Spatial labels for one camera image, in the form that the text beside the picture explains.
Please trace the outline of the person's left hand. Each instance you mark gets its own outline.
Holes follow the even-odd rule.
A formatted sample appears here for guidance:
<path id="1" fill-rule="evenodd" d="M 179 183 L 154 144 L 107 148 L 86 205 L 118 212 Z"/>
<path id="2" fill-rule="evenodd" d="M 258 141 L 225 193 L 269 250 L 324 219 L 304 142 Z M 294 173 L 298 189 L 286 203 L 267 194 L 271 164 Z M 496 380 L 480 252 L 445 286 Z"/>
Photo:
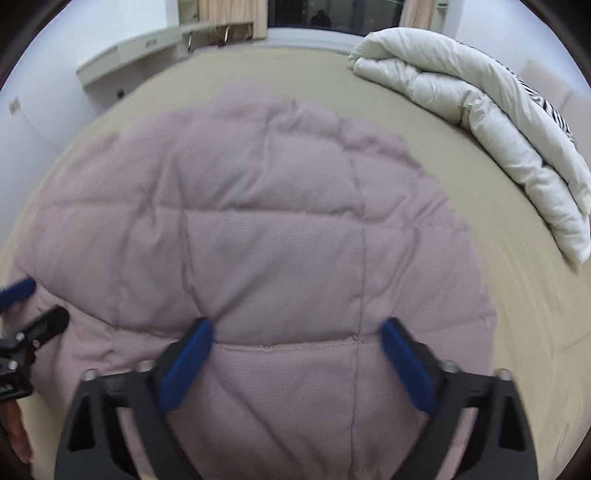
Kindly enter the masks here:
<path id="1" fill-rule="evenodd" d="M 22 410 L 17 401 L 1 404 L 1 412 L 5 418 L 11 447 L 19 460 L 29 464 L 32 458 L 32 448 L 29 436 L 24 426 Z"/>

